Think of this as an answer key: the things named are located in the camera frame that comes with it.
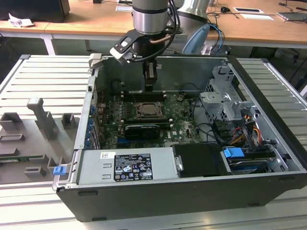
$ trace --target blue latch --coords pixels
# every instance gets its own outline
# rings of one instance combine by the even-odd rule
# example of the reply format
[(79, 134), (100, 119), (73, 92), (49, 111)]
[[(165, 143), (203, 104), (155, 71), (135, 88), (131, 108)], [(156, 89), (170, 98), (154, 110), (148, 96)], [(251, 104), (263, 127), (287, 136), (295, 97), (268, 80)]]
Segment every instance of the blue latch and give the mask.
[(55, 176), (66, 175), (66, 166), (56, 166), (56, 167), (54, 167), (53, 175), (55, 175)]
[(226, 148), (224, 150), (226, 158), (228, 157), (244, 157), (244, 152), (241, 148)]

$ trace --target wooden desk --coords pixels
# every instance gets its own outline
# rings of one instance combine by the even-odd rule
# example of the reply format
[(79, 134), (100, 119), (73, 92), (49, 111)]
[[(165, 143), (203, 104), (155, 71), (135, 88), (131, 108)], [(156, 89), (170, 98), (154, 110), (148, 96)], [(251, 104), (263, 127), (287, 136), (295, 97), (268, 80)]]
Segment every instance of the wooden desk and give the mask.
[(46, 33), (123, 36), (133, 29), (131, 12), (115, 11), (116, 2), (70, 0), (69, 4), (71, 11), (65, 23), (49, 23)]
[(44, 33), (48, 24), (47, 22), (35, 22), (34, 26), (17, 28), (8, 21), (0, 21), (0, 32)]
[[(279, 0), (219, 0), (227, 4), (232, 12), (233, 7), (259, 8), (265, 14), (289, 12), (289, 9), (279, 6)], [(70, 0), (70, 14), (65, 23), (35, 23), (35, 27), (14, 28), (8, 22), (0, 22), (0, 33), (11, 37), (42, 38), (48, 53), (56, 54), (52, 39), (81, 39), (87, 40), (118, 40), (128, 30), (133, 29), (131, 12), (115, 11), (115, 2), (93, 4), (91, 0)], [(307, 8), (306, 3), (288, 2), (294, 10), (296, 7)], [(208, 12), (220, 13), (220, 5), (209, 7)], [(266, 46), (307, 48), (307, 24), (284, 22), (278, 15), (271, 16), (274, 21), (244, 19), (237, 14), (237, 19), (232, 14), (220, 15), (217, 19), (220, 29), (225, 34), (225, 45), (235, 46)], [(217, 32), (210, 31), (208, 43), (214, 43)]]
[[(256, 8), (264, 12), (264, 14), (276, 14), (277, 12), (290, 12), (286, 7), (278, 5), (282, 0), (220, 0), (219, 3), (227, 4), (231, 12), (238, 13), (233, 7), (241, 8)], [(296, 7), (307, 8), (307, 3), (288, 1), (288, 6), (296, 11)], [(221, 6), (209, 7), (208, 12), (220, 12)], [(225, 34), (225, 44), (240, 44), (252, 46), (282, 47), (289, 44), (307, 45), (307, 24), (284, 22), (284, 19), (279, 16), (270, 16), (274, 21), (245, 19), (240, 14), (236, 14), (240, 19), (237, 19), (232, 14), (220, 15), (217, 19), (219, 28)], [(215, 23), (213, 16), (208, 17), (212, 23)], [(212, 38), (216, 32), (211, 31), (209, 38)]]

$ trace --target table leg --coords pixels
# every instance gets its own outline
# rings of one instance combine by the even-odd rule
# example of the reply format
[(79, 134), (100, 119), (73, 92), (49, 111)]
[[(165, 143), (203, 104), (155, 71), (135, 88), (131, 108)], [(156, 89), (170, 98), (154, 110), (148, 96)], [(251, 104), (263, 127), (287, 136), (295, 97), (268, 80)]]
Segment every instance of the table leg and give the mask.
[(57, 51), (52, 44), (52, 39), (44, 38), (44, 42), (49, 55), (57, 55)]
[(90, 41), (89, 40), (84, 40), (85, 41), (85, 48), (86, 51), (91, 51), (91, 45), (90, 45)]
[(52, 39), (53, 39), (52, 35), (51, 34), (42, 34), (40, 37), (45, 42), (45, 46), (46, 46), (48, 54), (49, 55), (57, 55), (58, 52), (55, 49), (54, 44), (52, 43)]

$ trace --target power supply label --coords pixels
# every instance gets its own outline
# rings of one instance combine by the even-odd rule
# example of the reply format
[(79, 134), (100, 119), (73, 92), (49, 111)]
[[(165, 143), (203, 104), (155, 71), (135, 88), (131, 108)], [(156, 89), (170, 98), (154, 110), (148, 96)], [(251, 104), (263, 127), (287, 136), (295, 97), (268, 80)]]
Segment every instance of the power supply label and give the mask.
[(114, 180), (116, 182), (152, 179), (153, 169), (150, 153), (115, 155)]

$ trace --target aluminum profile table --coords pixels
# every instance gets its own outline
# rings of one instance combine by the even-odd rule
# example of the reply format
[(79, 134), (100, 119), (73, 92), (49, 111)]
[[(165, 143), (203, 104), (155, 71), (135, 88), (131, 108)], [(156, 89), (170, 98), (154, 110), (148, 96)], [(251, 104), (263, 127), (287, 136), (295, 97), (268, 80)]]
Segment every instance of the aluminum profile table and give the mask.
[[(1, 84), (0, 102), (13, 100), (13, 107), (16, 108), (19, 104), (18, 109), (22, 109), (24, 99), (38, 95), (46, 100), (57, 100), (59, 103), (57, 106), (61, 109), (77, 107), (80, 111), (76, 110), (75, 114), (79, 115), (82, 104), (74, 104), (73, 101), (68, 103), (67, 100), (77, 101), (84, 98), (85, 89), (79, 86), (86, 85), (86, 83), (81, 83), (81, 80), (90, 76), (87, 74), (88, 67), (83, 65), (87, 63), (87, 60), (87, 56), (31, 56), (28, 60), (20, 60)], [(239, 59), (239, 62), (305, 146), (307, 142), (305, 139), (307, 134), (304, 132), (307, 125), (305, 100), (269, 63), (263, 63), (260, 59)], [(74, 66), (72, 63), (83, 64), (79, 67), (72, 67)], [(28, 79), (28, 81), (23, 85), (23, 90), (18, 91), (15, 85), (22, 85), (20, 81), (22, 79)], [(73, 82), (65, 84), (65, 79), (73, 79)], [(59, 87), (65, 85), (66, 90), (60, 91), (58, 88), (56, 91), (57, 88), (45, 87), (46, 85)], [(28, 90), (28, 87), (32, 87), (35, 91)], [(248, 99), (247, 92), (242, 86), (240, 88)], [(9, 96), (11, 92), (19, 96), (13, 97), (13, 94)], [(50, 106), (50, 109), (56, 107), (53, 103), (50, 100), (46, 106)], [(5, 104), (1, 109), (11, 109), (11, 107)], [(32, 117), (28, 113), (24, 113), (23, 116)], [(51, 182), (11, 184), (0, 185), (0, 213), (0, 227), (9, 230), (17, 228), (19, 230), (56, 228), (78, 230), (298, 230), (307, 228), (307, 187), (288, 191), (264, 207), (81, 223), (75, 219), (52, 190)]]

